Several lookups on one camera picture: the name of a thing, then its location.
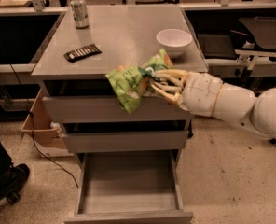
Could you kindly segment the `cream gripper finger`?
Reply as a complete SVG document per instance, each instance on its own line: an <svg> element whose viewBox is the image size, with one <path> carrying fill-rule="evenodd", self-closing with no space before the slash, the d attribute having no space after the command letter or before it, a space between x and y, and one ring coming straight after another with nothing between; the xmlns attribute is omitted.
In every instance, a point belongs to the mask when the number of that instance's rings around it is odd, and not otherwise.
<svg viewBox="0 0 276 224"><path fill-rule="evenodd" d="M179 86L164 85L158 82L152 82L150 86L158 95L173 105L180 105L183 102L183 89Z"/></svg>
<svg viewBox="0 0 276 224"><path fill-rule="evenodd" d="M186 80L192 76L191 72L180 69L164 69L155 72L155 78L152 86L158 86L162 82L171 81L171 83L179 88L183 88Z"/></svg>

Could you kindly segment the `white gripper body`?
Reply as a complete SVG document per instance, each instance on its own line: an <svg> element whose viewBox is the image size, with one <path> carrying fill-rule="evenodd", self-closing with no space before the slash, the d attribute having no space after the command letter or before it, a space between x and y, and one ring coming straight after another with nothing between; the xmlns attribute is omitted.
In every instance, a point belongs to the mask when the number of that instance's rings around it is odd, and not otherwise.
<svg viewBox="0 0 276 224"><path fill-rule="evenodd" d="M210 117L223 81L207 73L193 73L186 79L183 103L194 115Z"/></svg>

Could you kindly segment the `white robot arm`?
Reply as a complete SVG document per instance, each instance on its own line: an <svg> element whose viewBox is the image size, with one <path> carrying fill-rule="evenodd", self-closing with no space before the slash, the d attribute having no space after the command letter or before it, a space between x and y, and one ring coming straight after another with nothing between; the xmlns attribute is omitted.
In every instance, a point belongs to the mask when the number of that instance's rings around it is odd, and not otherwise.
<svg viewBox="0 0 276 224"><path fill-rule="evenodd" d="M150 86L193 115L213 117L263 140L276 140L276 88L256 96L207 73L159 70Z"/></svg>

